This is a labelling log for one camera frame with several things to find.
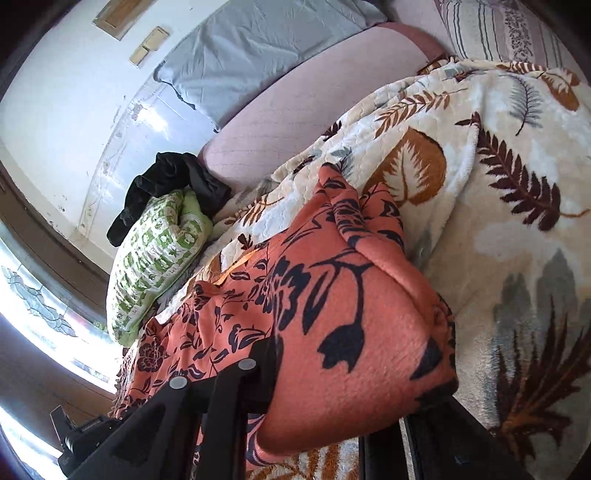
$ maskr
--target orange floral fabric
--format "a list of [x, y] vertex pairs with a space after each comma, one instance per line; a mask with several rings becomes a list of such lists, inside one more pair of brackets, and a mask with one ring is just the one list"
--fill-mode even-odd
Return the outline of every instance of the orange floral fabric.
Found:
[[290, 228], [215, 284], [194, 282], [164, 326], [148, 322], [117, 413], [170, 378], [215, 376], [271, 335], [277, 384], [269, 412], [249, 419], [248, 468], [379, 430], [457, 389], [453, 315], [407, 261], [392, 196], [378, 183], [359, 198], [333, 164]]

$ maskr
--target fleece blanket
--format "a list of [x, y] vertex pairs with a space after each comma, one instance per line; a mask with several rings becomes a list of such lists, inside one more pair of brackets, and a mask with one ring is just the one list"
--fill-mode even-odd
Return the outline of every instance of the fleece blanket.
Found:
[[456, 314], [456, 397], [536, 478], [566, 478], [591, 425], [590, 105], [572, 72], [528, 63], [464, 60], [386, 85], [216, 224], [197, 279], [287, 229], [323, 163], [360, 193], [384, 182], [407, 257]]
[[266, 414], [249, 417], [250, 468], [381, 430], [457, 390], [453, 316], [406, 259], [391, 194], [377, 183], [360, 198], [332, 163], [286, 231], [188, 290], [165, 326], [146, 325], [124, 408], [175, 375], [215, 377], [274, 336], [277, 382]]

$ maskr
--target black metal frame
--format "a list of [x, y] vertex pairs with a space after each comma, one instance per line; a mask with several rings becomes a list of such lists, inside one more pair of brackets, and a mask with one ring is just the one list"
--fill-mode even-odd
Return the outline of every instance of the black metal frame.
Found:
[[[248, 413], [268, 409], [275, 384], [273, 338], [207, 380], [173, 378], [125, 419], [98, 417], [75, 427], [53, 414], [69, 480], [187, 480], [196, 432], [199, 480], [245, 477]], [[455, 399], [404, 419], [416, 480], [532, 480], [519, 462]], [[400, 424], [359, 439], [361, 480], [408, 479]], [[591, 449], [569, 480], [589, 477]]]

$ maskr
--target pillow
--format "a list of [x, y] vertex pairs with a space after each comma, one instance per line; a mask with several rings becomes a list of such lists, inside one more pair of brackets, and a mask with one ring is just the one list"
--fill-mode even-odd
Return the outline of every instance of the pillow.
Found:
[[229, 0], [167, 55], [154, 79], [218, 131], [300, 63], [386, 20], [362, 0]]
[[189, 266], [212, 231], [195, 192], [152, 198], [117, 250], [107, 291], [109, 334], [131, 346], [154, 300]]
[[518, 0], [435, 0], [461, 58], [524, 61], [583, 72], [558, 37]]

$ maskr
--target green patterned pillow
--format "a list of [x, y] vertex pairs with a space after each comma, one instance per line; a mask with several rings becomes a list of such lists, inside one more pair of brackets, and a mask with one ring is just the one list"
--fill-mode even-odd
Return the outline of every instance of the green patterned pillow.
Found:
[[212, 231], [195, 192], [152, 198], [117, 250], [107, 292], [107, 325], [123, 346], [137, 338], [154, 300], [189, 266]]

